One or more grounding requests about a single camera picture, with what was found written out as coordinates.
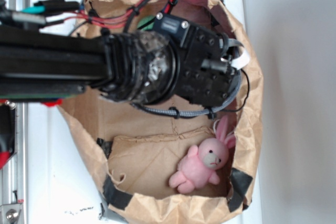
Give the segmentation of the black foil wrapped robot arm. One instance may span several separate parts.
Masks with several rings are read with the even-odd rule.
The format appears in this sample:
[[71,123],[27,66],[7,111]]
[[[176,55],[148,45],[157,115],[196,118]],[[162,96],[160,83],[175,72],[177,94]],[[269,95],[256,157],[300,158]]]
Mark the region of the black foil wrapped robot arm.
[[233,42],[158,14],[150,30],[93,39],[1,27],[1,99],[53,101],[98,89],[113,102],[155,105],[177,95],[204,107],[235,96]]

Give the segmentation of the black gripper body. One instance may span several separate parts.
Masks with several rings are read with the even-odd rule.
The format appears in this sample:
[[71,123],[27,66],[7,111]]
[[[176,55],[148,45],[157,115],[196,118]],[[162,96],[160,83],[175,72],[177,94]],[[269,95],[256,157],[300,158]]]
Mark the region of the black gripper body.
[[203,107],[221,106],[238,84],[228,37],[197,23],[158,13],[153,31],[165,36],[176,60],[174,95]]

